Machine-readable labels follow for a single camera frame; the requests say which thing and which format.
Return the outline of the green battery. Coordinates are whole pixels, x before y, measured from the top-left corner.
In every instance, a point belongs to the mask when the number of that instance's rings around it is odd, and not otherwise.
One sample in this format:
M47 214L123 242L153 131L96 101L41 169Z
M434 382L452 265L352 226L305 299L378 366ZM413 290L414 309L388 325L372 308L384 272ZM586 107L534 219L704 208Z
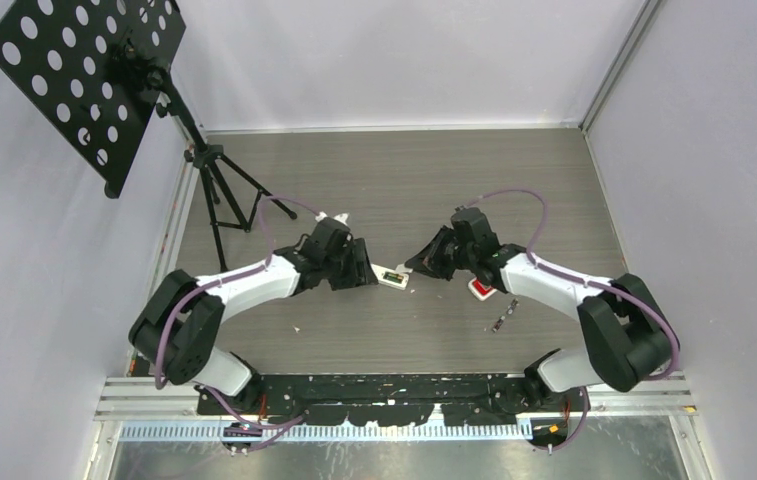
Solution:
M384 279L387 281L395 282L395 283L401 283L403 281L403 277L400 274L393 271L385 272Z

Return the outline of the long white remote control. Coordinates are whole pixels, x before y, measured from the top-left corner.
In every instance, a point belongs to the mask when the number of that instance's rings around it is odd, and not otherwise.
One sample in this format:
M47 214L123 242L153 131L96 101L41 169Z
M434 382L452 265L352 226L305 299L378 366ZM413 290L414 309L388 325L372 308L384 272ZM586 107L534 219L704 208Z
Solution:
M376 264L373 264L371 268L380 285L400 291L407 289L409 283L407 272L399 272Z

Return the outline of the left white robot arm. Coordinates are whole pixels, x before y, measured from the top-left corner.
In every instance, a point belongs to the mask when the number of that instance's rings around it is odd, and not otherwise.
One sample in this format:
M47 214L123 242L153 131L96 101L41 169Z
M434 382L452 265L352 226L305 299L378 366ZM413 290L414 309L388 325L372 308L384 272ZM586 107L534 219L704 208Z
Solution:
M320 215L314 230L264 260L212 276L169 273L129 330L131 345L155 367L156 379L211 387L234 412L252 412L261 398L254 370L216 347L220 326L272 300L327 282L334 291L375 285L366 242L346 215Z

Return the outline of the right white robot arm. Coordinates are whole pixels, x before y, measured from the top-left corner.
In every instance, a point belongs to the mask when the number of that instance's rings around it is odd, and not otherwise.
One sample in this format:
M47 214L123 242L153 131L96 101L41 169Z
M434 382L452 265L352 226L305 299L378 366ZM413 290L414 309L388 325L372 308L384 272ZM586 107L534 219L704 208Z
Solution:
M574 388L605 384L628 392L674 368L680 343L640 277L597 277L545 261L523 246L501 242L477 208L456 211L404 265L443 280L469 271L487 287L530 298L578 322L582 348L558 349L525 370L525 397L538 410L552 409Z

